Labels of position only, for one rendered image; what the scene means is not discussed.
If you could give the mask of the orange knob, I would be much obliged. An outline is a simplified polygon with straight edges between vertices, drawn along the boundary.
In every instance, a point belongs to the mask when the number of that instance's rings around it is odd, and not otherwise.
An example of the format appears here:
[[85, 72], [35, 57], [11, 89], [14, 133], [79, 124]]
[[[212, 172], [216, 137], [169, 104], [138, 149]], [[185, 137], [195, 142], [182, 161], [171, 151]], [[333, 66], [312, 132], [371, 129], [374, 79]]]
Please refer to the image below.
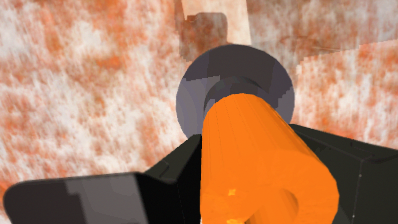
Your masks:
[[331, 224], [339, 194], [314, 152], [262, 98], [233, 94], [202, 129], [202, 224]]

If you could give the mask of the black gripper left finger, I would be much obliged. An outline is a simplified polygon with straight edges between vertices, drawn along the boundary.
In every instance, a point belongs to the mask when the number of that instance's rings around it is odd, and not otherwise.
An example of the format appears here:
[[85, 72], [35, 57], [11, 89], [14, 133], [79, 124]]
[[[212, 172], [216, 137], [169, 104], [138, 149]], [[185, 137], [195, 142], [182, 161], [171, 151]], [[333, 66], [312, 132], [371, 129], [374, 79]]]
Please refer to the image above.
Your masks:
[[144, 172], [28, 180], [2, 204], [12, 224], [200, 224], [202, 135]]

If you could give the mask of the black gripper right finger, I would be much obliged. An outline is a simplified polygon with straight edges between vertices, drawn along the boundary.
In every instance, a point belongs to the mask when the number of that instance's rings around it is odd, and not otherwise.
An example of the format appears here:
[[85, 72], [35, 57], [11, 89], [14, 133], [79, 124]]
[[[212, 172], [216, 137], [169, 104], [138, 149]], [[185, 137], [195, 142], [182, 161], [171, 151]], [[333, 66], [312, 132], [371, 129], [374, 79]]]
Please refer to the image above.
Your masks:
[[331, 224], [398, 224], [398, 150], [288, 126], [335, 180], [339, 199]]

